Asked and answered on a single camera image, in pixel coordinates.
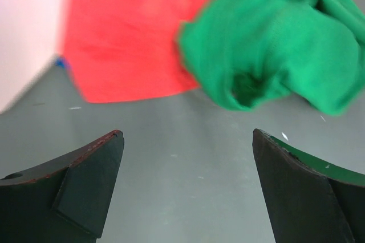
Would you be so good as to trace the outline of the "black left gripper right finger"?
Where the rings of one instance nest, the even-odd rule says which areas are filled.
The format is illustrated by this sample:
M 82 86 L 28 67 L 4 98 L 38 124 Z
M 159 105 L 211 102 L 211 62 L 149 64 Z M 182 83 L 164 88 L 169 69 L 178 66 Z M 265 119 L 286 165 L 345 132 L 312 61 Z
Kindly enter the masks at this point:
M 364 175 L 253 131 L 276 242 L 364 242 Z

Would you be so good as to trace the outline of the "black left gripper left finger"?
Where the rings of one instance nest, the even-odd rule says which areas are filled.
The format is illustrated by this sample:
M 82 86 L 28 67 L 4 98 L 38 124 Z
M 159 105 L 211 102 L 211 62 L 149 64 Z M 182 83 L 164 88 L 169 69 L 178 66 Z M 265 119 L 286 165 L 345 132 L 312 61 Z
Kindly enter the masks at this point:
M 124 149 L 114 130 L 1 179 L 1 242 L 96 242 L 102 236 Z

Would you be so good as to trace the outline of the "green tank top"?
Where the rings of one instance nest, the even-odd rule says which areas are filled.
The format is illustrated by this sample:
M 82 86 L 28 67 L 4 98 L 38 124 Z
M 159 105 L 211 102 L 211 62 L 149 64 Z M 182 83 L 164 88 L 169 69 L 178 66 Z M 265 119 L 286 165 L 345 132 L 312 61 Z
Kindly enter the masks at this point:
M 211 0 L 178 44 L 186 68 L 228 110 L 294 93 L 338 115 L 364 89 L 364 14 L 353 0 Z

